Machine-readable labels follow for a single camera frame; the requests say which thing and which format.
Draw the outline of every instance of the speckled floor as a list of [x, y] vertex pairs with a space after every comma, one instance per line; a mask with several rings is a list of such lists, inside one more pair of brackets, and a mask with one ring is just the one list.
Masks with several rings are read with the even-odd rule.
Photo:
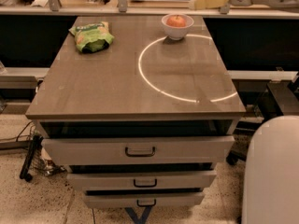
[[[0, 114], [0, 142], [16, 137], [30, 121], [24, 107]], [[30, 132], [30, 126], [23, 135]], [[240, 137], [244, 143], [247, 137]], [[0, 152], [0, 224], [124, 224], [133, 223], [124, 209], [92, 210], [85, 206], [80, 192], [74, 191], [66, 173], [45, 177], [33, 174], [29, 183], [19, 179], [26, 150]], [[216, 166], [217, 177], [204, 189], [205, 198], [195, 207], [153, 207], [149, 224], [233, 224], [241, 215], [245, 163], [226, 162]], [[141, 215], [143, 209], [135, 210]]]

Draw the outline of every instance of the gray drawer front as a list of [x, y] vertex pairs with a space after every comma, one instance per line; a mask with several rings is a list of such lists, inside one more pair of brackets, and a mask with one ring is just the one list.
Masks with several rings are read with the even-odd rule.
[[150, 164], [224, 161], [232, 136], [120, 139], [45, 139], [59, 165]]
[[207, 188], [216, 171], [160, 172], [136, 174], [69, 174], [69, 183], [77, 190], [187, 189]]
[[84, 196], [89, 208], [143, 207], [143, 206], [194, 206], [204, 199], [204, 193], [144, 194], [125, 196]]

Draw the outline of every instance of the plastic bag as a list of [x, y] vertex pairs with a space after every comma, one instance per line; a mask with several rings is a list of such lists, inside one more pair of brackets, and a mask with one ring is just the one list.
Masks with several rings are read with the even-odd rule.
[[107, 49], [114, 39], [114, 36], [109, 32], [106, 21], [73, 26], [69, 32], [75, 36], [76, 47], [82, 53], [94, 53]]

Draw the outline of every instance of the chair backrest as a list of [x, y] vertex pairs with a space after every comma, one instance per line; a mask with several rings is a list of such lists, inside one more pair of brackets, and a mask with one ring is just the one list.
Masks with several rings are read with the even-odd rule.
[[268, 120], [252, 136], [242, 224], [299, 223], [299, 117]]

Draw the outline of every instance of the drawer handle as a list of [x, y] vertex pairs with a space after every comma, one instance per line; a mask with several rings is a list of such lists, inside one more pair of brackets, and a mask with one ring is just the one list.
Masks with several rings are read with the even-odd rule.
[[152, 157], [154, 156], [156, 153], [156, 147], [153, 147], [152, 150], [151, 150], [151, 153], [149, 154], [132, 154], [132, 153], [129, 153], [129, 147], [126, 147], [125, 148], [125, 155], [128, 156], [128, 157]]
[[139, 206], [139, 207], [154, 206], [154, 205], [156, 205], [156, 203], [157, 203], [156, 199], [153, 200], [153, 204], [140, 204], [139, 200], [137, 200], [137, 206]]
[[157, 178], [155, 178], [155, 183], [152, 184], [152, 185], [137, 185], [137, 184], [136, 184], [136, 180], [134, 179], [134, 186], [135, 186], [136, 188], [154, 188], [154, 187], [157, 186]]

